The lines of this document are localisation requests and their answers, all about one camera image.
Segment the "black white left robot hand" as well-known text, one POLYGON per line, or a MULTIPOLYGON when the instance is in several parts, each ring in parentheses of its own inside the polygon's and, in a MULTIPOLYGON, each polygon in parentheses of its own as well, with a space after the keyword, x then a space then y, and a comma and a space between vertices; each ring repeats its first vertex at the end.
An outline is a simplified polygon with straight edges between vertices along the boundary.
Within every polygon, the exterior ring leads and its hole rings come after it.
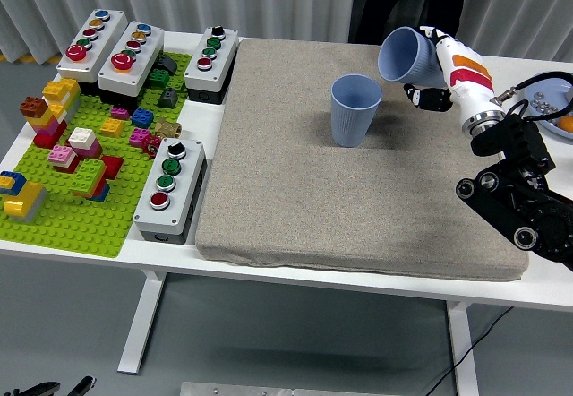
MULTIPOLYGON (((70 391, 70 396, 82 396, 85 395, 91 388, 95 386, 97 379, 92 375, 86 375, 83 377, 70 391)), ((49 381, 38 383, 29 389, 20 390, 18 388, 13 389, 11 392, 6 392, 5 395, 12 396, 49 396, 54 395, 59 391, 61 384, 59 382, 49 381)))

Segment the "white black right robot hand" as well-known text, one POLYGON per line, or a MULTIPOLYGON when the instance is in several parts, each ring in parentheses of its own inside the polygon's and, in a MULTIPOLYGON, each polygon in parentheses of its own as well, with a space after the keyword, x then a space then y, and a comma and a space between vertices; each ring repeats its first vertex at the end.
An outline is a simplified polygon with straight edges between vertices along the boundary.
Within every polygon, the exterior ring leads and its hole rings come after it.
POLYGON ((478 53, 434 27, 422 26, 415 34, 422 45, 403 83, 417 108, 444 112, 456 104, 467 133, 504 117, 500 106, 492 102, 492 78, 478 53))

